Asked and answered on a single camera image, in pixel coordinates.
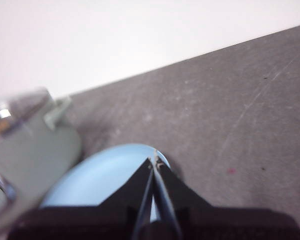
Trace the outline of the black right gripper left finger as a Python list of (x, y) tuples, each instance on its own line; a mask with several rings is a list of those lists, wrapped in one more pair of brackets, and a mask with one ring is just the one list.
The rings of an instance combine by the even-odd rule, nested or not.
[(98, 207), (101, 210), (98, 240), (137, 240), (150, 220), (154, 171), (149, 158), (118, 190)]

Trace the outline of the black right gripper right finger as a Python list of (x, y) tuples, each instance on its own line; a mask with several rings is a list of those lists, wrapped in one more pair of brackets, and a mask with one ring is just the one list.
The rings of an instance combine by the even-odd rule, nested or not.
[(213, 207), (158, 156), (154, 162), (154, 199), (159, 219), (173, 229), (178, 240), (196, 239), (191, 214)]

